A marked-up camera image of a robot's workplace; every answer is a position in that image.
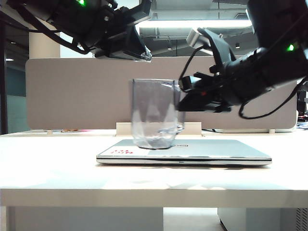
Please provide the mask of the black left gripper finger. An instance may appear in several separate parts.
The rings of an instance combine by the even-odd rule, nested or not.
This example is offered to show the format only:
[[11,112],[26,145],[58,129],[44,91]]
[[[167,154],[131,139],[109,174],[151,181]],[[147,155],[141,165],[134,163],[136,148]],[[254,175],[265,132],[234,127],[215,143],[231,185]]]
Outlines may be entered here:
[[142,61],[142,57],[140,55],[134,54],[134,53],[127,53],[127,52],[123,52],[123,51],[111,52],[108,55],[108,57],[109,58],[115,58],[115,59]]
[[122,49],[124,59],[150,62],[152,60],[151,51],[145,46],[135,26],[127,27],[126,33],[124,48]]

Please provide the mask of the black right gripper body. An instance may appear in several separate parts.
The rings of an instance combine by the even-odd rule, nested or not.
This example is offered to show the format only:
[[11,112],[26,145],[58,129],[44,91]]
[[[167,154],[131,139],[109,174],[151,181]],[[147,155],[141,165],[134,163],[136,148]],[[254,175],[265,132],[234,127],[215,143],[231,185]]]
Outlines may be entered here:
[[203,74],[201,72],[195,72],[194,77],[199,77],[201,80],[197,81],[194,85],[196,93],[212,93],[213,101],[212,105],[215,105],[214,113],[228,113],[231,111],[231,107],[234,106],[239,100],[232,93],[232,91],[224,86],[218,86],[220,79],[216,79],[215,76]]

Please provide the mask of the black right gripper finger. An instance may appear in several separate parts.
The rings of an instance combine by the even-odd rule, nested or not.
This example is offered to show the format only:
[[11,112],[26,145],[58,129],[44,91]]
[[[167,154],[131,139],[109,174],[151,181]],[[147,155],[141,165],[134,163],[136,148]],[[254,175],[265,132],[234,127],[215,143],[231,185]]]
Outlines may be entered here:
[[177,105],[181,112],[214,112],[212,93],[186,93]]
[[179,86],[182,91],[191,91],[197,81],[201,80],[199,77],[184,76],[179,80]]

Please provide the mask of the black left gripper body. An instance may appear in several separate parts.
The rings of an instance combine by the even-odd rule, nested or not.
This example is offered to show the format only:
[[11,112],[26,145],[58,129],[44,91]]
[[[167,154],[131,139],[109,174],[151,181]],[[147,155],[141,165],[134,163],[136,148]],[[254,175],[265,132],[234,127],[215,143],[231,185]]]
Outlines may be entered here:
[[104,37],[95,46],[95,58],[105,58],[111,52],[122,51],[124,48],[126,29],[150,18],[152,1],[142,0],[132,9],[121,7],[114,11],[114,18],[108,22]]

